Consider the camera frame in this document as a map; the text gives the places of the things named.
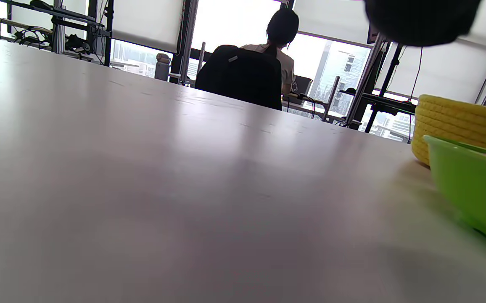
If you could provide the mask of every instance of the electronic equipment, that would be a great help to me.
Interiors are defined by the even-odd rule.
[[[306,96],[309,93],[311,84],[312,84],[312,79],[296,75],[295,81],[291,85],[291,92],[293,94],[296,94],[296,95],[302,94],[302,95]],[[290,103],[299,104],[299,105],[301,105],[303,103],[302,98],[289,97],[289,101],[290,101]]]

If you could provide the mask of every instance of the chair back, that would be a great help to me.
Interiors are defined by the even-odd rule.
[[[219,46],[197,75],[195,88],[282,110],[280,62],[237,46]]]

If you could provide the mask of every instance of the green bowl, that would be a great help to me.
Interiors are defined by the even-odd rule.
[[[432,136],[424,140],[437,188],[468,225],[486,235],[486,149]]]

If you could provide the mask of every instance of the cable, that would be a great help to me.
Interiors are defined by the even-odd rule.
[[[411,100],[413,98],[413,94],[415,93],[415,87],[417,86],[417,80],[418,80],[418,75],[420,74],[420,67],[422,66],[422,50],[424,48],[420,48],[420,60],[418,61],[418,71],[417,71],[417,76],[415,77],[415,82],[413,84],[413,90],[412,90],[412,94],[408,100],[409,103],[412,103]],[[412,123],[412,116],[409,115],[409,137],[408,137],[408,144],[410,143],[411,141],[411,123]]]
[[[108,5],[108,0],[105,0],[105,2],[101,2],[101,7],[99,8],[99,15],[101,16],[101,19],[99,19],[99,23],[103,23],[103,17],[105,17],[105,10]]]
[[[312,102],[312,117],[311,119],[314,119],[314,116],[316,115],[316,101],[313,99],[313,98],[310,98],[309,96],[305,96],[308,98],[308,100],[310,100],[310,102]]]

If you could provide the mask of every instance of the person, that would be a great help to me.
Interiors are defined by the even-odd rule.
[[[299,30],[299,16],[288,8],[281,8],[267,25],[267,44],[247,44],[242,48],[260,53],[270,54],[277,58],[282,69],[282,93],[289,94],[295,81],[293,59],[282,52],[295,39]]]

